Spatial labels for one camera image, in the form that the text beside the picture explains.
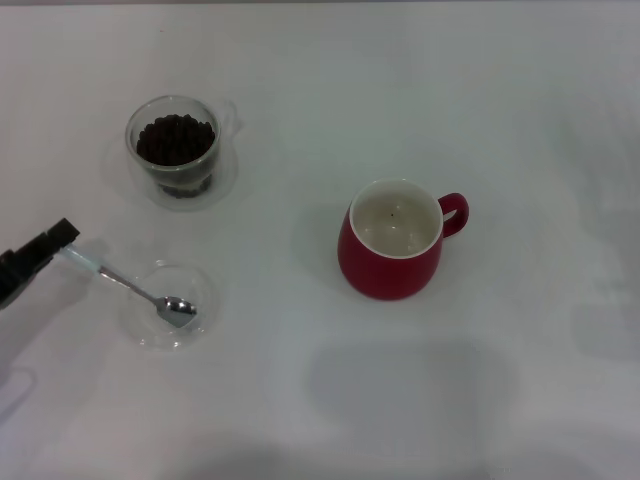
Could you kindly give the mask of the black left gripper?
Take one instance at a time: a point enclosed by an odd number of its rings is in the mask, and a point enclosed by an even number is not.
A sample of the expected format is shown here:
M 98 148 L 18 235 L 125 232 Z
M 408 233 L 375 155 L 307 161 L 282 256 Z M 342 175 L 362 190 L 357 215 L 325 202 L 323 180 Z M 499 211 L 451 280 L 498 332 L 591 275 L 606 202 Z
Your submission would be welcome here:
M 9 306 L 59 250 L 72 244 L 79 235 L 79 230 L 62 218 L 46 231 L 48 240 L 35 238 L 18 250 L 5 251 L 1 255 L 1 309 Z

